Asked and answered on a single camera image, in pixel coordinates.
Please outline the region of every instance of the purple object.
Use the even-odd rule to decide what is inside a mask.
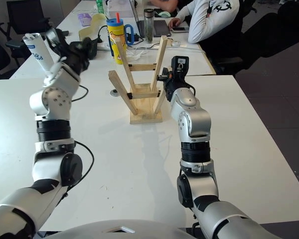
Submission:
[[[79,13],[78,18],[82,26],[91,25],[92,17],[88,13]]]

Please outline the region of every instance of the green bottle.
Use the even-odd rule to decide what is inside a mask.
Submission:
[[[96,0],[96,6],[98,7],[98,12],[104,14],[103,1]]]

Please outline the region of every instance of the white hoodie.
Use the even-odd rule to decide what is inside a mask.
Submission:
[[[239,10],[239,0],[194,0],[177,14],[184,21],[192,16],[189,26],[188,42],[197,43],[230,25]]]

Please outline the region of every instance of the dark floor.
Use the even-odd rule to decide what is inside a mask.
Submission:
[[[279,1],[260,0],[257,13],[244,18],[243,31],[269,12]],[[270,58],[259,59],[236,80],[299,180],[299,43]],[[299,239],[299,222],[263,225],[286,239]]]

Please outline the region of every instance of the black cable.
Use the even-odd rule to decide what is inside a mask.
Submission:
[[[144,41],[144,39],[143,39],[143,38],[141,38],[141,37],[139,37],[139,39],[142,39],[142,40],[141,40],[141,41],[139,41],[138,43],[134,43],[134,44],[133,44],[133,46],[134,46],[134,45],[137,45],[137,44],[140,44],[141,42],[143,42],[143,41]]]
[[[84,94],[83,96],[81,96],[81,97],[79,97],[79,98],[77,98],[77,99],[72,100],[72,102],[75,102],[75,101],[78,101],[78,100],[83,99],[83,98],[86,97],[86,95],[89,93],[89,89],[88,89],[88,88],[86,88],[86,87],[84,87],[84,86],[81,86],[81,85],[79,85],[79,87],[85,89],[86,92],[85,92],[85,94]]]
[[[82,177],[82,178],[81,178],[75,185],[72,185],[72,186],[69,186],[69,187],[68,187],[67,192],[69,192],[72,188],[74,188],[76,185],[78,185],[78,184],[79,184],[79,183],[86,177],[86,175],[88,175],[88,173],[91,171],[92,166],[93,166],[93,164],[94,164],[94,155],[93,155],[92,151],[88,148],[88,146],[86,146],[85,144],[80,143],[80,142],[78,142],[78,141],[74,141],[74,142],[77,143],[78,145],[84,147],[87,151],[89,151],[89,153],[91,154],[91,157],[92,157],[92,163],[91,163],[89,169],[88,169],[88,170],[86,171],[86,173],[83,175],[83,177]]]
[[[191,227],[191,235],[193,237],[195,237],[195,228],[199,225],[199,222],[196,222],[193,224],[193,226]]]
[[[187,82],[186,82],[186,84],[187,84],[190,88],[193,89],[193,91],[194,91],[194,96],[196,96],[196,89],[195,89],[192,85],[188,84]]]
[[[99,42],[99,43],[103,42],[103,41],[101,40],[101,36],[100,36],[100,32],[101,32],[101,30],[102,30],[103,27],[107,27],[107,25],[101,26],[101,28],[99,29],[99,32],[98,32],[98,42]]]
[[[150,47],[139,47],[139,48],[137,48],[137,50],[139,50],[139,49],[151,49],[151,48],[153,48],[154,46],[157,46],[157,45],[159,45],[159,43],[153,44]]]

